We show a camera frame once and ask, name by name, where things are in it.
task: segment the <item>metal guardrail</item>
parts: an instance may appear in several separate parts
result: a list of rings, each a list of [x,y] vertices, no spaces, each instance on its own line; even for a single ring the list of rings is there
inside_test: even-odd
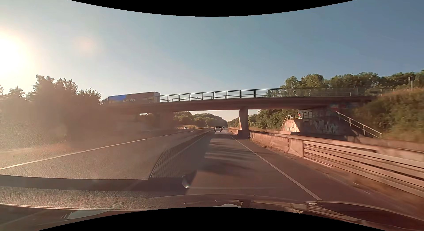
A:
[[[212,91],[161,95],[160,102],[180,102],[229,98],[271,98],[271,97],[348,97],[379,96],[391,88],[267,88],[251,90]]]
[[[338,111],[333,111],[330,109],[321,109],[321,110],[314,110],[314,111],[308,111],[308,112],[302,112],[298,113],[296,115],[287,115],[283,121],[283,124],[287,120],[292,119],[309,119],[309,118],[316,118],[316,117],[323,117],[323,116],[337,116],[339,120],[346,121],[350,127],[357,127],[359,128],[364,136],[370,135],[371,137],[375,138],[382,138],[382,133],[363,124],[358,122],[357,120],[354,120],[351,117],[348,117]]]
[[[264,136],[269,136],[271,139],[263,139]],[[287,139],[273,140],[274,136]],[[344,169],[424,198],[424,154],[421,151],[410,150],[408,147],[394,148],[338,140],[329,142],[329,139],[323,138],[269,135],[256,131],[250,131],[250,139],[265,146],[269,146],[272,142],[274,147],[283,149],[284,152],[292,149],[294,155],[299,157]],[[297,143],[291,147],[291,139],[301,140],[302,149]]]
[[[366,136],[367,134],[369,134],[369,135],[371,135],[371,136],[373,136],[375,138],[381,138],[382,137],[382,133],[381,132],[379,132],[379,131],[377,131],[377,130],[375,130],[373,128],[370,128],[369,126],[367,126],[367,125],[365,125],[363,123],[360,123],[357,120],[354,120],[353,118],[350,118],[350,117],[348,117],[348,116],[346,116],[346,115],[344,115],[344,114],[342,114],[340,112],[337,112],[337,111],[335,111],[335,112],[337,113],[339,120],[344,120],[344,121],[348,122],[350,127],[355,126],[355,127],[359,128],[359,129],[361,129],[363,131],[363,135],[364,136]]]

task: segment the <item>asphalt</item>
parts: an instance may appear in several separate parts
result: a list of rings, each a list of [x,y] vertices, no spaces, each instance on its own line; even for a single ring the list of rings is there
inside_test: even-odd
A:
[[[175,174],[175,170],[196,167],[188,189],[170,180],[162,190],[148,190],[141,182],[143,164],[137,159],[140,151],[145,151],[144,146],[143,141],[125,143],[0,169],[0,190],[4,194],[20,192],[20,198],[28,193],[46,199],[50,195],[49,199],[57,200],[66,195],[60,198],[59,192],[43,194],[42,189],[98,191],[101,197],[108,196],[105,191],[129,191],[143,197],[243,194],[296,201],[348,201],[399,210],[383,197],[338,182],[225,131],[211,131],[173,153],[162,173]]]

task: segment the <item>concrete pillar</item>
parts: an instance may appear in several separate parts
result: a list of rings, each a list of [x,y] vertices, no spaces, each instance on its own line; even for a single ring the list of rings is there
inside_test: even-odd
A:
[[[159,113],[159,128],[168,130],[174,128],[174,113],[170,111],[162,111]]]
[[[247,108],[242,108],[239,111],[239,129],[238,135],[249,135],[249,113]]]

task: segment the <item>grass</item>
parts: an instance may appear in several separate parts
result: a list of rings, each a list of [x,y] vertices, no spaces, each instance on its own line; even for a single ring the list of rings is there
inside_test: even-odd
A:
[[[424,89],[386,93],[363,107],[353,118],[382,132],[382,138],[424,143]]]

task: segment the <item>white lane marking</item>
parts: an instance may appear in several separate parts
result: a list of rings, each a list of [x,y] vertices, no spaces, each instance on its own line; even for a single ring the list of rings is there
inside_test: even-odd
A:
[[[169,134],[169,135],[164,135],[164,136],[170,136],[170,135],[175,135],[175,134],[179,134],[179,133],[174,133],[174,134]],[[80,151],[80,152],[73,152],[73,153],[68,153],[68,154],[64,154],[64,155],[58,155],[58,156],[54,156],[54,157],[44,158],[44,159],[40,159],[40,160],[24,162],[24,163],[20,163],[20,164],[16,164],[16,165],[11,165],[11,166],[8,166],[8,167],[2,167],[2,168],[0,168],[0,170],[12,168],[12,167],[18,167],[18,166],[22,166],[22,165],[26,165],[26,164],[31,164],[31,163],[36,163],[36,162],[40,162],[40,161],[47,161],[47,160],[51,160],[51,159],[55,159],[55,158],[59,158],[59,157],[67,156],[67,155],[74,155],[74,154],[78,154],[78,153],[82,153],[82,152],[94,151],[94,150],[107,148],[107,147],[114,147],[114,146],[132,143],[132,142],[140,142],[140,141],[144,141],[144,140],[151,139],[151,138],[145,138],[145,139],[135,140],[135,141],[131,141],[131,142],[124,142],[124,143],[109,145],[109,146],[105,146],[105,147],[97,147],[97,148],[88,149],[88,150],[84,150],[84,151]]]
[[[285,177],[287,177],[289,180],[293,181],[294,184],[296,184],[297,186],[299,186],[300,188],[302,188],[304,191],[306,191],[308,194],[310,194],[312,197],[314,197],[316,200],[321,201],[322,199],[315,195],[312,191],[308,190],[305,186],[303,186],[302,184],[300,184],[299,182],[297,182],[296,180],[294,180],[293,178],[291,178],[288,174],[284,173],[282,170],[278,169],[278,167],[274,166],[273,164],[271,164],[269,161],[267,161],[265,158],[263,158],[262,156],[258,155],[256,152],[252,151],[250,148],[246,147],[249,151],[253,152],[255,155],[257,155],[259,158],[261,158],[263,161],[265,161],[266,163],[268,163],[268,165],[272,166],[274,169],[276,169],[279,173],[283,174]]]

